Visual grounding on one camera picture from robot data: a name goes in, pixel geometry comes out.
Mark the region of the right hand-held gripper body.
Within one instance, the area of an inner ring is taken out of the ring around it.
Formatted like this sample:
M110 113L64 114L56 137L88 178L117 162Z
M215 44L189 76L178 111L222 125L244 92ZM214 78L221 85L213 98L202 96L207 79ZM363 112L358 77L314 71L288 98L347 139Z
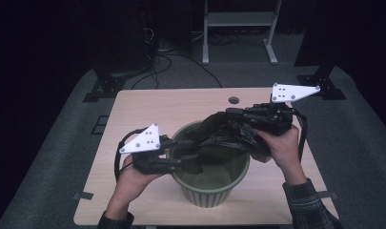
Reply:
M289 102L295 102L302 98L319 93L319 87L297 86L274 83L269 103L253 105L253 115L261 117L261 124L258 130L273 135L283 135L291 129L293 116L298 116L303 123L307 118L298 110L288 106Z

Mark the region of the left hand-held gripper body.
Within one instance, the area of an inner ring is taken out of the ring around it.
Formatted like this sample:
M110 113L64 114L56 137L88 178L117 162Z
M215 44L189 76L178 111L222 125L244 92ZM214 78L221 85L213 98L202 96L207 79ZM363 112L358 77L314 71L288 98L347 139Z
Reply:
M159 134L159 126L137 129L126 134L118 144L118 156L132 156L132 167L143 175L171 174L180 159L162 158L176 141Z

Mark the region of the black plastic trash bag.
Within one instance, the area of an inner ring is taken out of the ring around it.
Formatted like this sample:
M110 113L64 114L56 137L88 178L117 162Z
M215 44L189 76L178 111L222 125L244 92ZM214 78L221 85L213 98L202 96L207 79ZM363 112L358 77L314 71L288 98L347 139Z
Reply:
M195 142L197 147L221 146L245 151L254 160L266 163L271 160L271 150L254 130L244 121L243 115L218 112L188 131L185 138Z

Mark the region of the green ribbed trash bin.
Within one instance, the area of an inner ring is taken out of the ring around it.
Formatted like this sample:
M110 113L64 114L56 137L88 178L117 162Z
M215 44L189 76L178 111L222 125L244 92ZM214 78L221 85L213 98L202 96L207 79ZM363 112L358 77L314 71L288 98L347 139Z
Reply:
M226 147L203 147L184 150L179 146L167 152L167 158L197 158L192 163L175 167L173 179L181 186L186 199L195 206L212 208L222 204L246 176L250 155L244 151Z

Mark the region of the person's right hand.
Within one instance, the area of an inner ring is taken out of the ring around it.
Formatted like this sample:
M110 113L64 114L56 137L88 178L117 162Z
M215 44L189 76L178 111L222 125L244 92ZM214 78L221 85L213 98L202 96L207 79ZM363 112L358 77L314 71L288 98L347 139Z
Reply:
M276 136L264 131L255 130L271 150L276 165L284 175L304 176L298 155L299 130L295 125L283 135Z

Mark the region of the person's left hand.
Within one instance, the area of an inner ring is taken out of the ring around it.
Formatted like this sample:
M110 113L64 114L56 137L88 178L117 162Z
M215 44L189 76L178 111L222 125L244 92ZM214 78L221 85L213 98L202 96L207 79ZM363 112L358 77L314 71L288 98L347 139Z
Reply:
M143 175L133 167L132 156L127 156L123 161L114 195L116 199L131 202L138 198L145 188L159 177L161 177L161 174Z

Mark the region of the black stand base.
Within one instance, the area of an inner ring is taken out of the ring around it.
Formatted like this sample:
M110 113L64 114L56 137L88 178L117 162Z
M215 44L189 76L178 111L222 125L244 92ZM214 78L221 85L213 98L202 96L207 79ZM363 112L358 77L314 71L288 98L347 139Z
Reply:
M122 68L95 63L93 70L97 80L91 91L83 98L84 102L97 102L100 98L115 98L123 90L126 72Z
M302 86L319 87L320 92L316 93L315 96L321 96L324 100L345 100L344 93L330 79L330 73L334 67L334 64L321 64L315 73L299 74L296 78Z

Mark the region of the white metal stand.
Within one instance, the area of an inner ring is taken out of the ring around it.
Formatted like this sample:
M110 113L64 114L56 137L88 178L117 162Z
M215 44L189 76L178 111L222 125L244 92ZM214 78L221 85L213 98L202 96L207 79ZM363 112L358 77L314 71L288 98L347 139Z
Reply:
M270 63L277 65L278 61L272 47L274 32L280 13L282 0L276 0L273 11L254 11L254 12L210 12L208 11L208 0L204 1L203 18L203 44L202 44L202 63L210 63L209 56L209 29L220 27L268 27L268 37L263 40L263 44L268 54Z

